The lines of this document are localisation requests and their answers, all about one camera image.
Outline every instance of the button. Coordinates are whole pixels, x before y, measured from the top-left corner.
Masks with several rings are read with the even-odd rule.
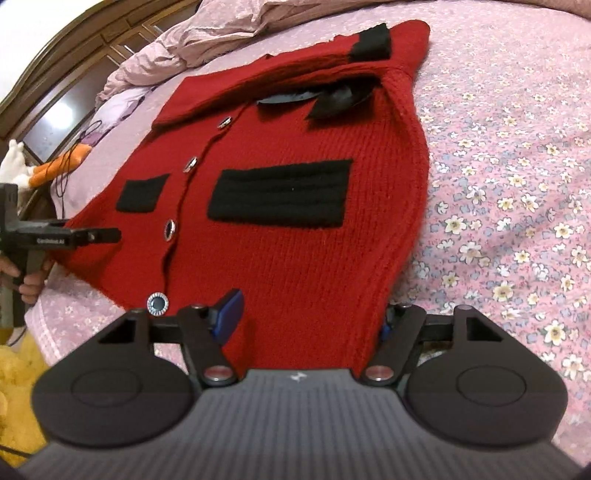
[[[193,157],[191,160],[187,162],[185,168],[183,168],[183,173],[190,172],[195,167],[195,165],[197,165],[198,162],[199,159],[197,157]]]
[[[221,130],[222,128],[226,128],[231,123],[232,123],[232,117],[231,116],[227,116],[224,120],[222,120],[220,122],[220,124],[217,127]]]
[[[177,229],[176,223],[173,220],[169,220],[166,222],[166,226],[164,227],[164,239],[167,242],[170,242],[170,239],[173,237],[175,230]]]
[[[148,297],[147,306],[150,315],[160,317],[168,310],[168,298],[164,293],[157,291]]]

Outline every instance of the pink bedsheet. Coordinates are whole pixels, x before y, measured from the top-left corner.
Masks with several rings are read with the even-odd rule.
[[[160,86],[74,172],[66,213],[74,215],[104,188],[185,76],[413,18],[431,25],[431,50],[415,86],[431,149],[431,179],[424,233],[393,299],[443,313],[455,304],[475,305],[548,362],[563,375],[570,394],[555,441],[588,462],[587,20],[526,5],[459,0],[381,5],[300,25]],[[85,283],[55,270],[27,321],[53,364],[120,313]],[[180,362],[172,346],[157,351]]]

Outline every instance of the finger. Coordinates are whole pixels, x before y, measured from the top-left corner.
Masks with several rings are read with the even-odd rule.
[[[22,295],[37,296],[41,293],[41,290],[43,290],[42,285],[25,285],[25,284],[23,284],[20,287],[18,287],[18,291]]]
[[[11,277],[17,277],[21,274],[18,268],[7,257],[0,257],[0,271]]]
[[[24,279],[23,283],[25,285],[43,285],[45,282],[47,273],[44,271],[38,271],[35,273],[28,274]]]
[[[21,295],[21,298],[22,298],[23,302],[25,302],[29,305],[35,305],[37,302],[37,296]]]

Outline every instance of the black pocket flap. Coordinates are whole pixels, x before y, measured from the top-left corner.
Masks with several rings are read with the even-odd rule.
[[[342,226],[352,160],[224,170],[207,216],[225,222]]]
[[[126,213],[150,213],[158,203],[169,174],[148,180],[127,180],[115,209]]]

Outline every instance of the red cardigan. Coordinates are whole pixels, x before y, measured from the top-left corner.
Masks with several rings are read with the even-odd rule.
[[[224,347],[239,372],[358,373],[424,214],[428,151],[412,87],[428,37],[413,20],[390,29],[386,59],[362,33],[184,79],[68,223],[118,227],[121,242],[56,260],[125,309],[160,292],[158,313],[174,314],[240,288],[245,314]],[[360,76],[379,82],[371,98],[329,119],[307,118],[317,99],[255,102]]]

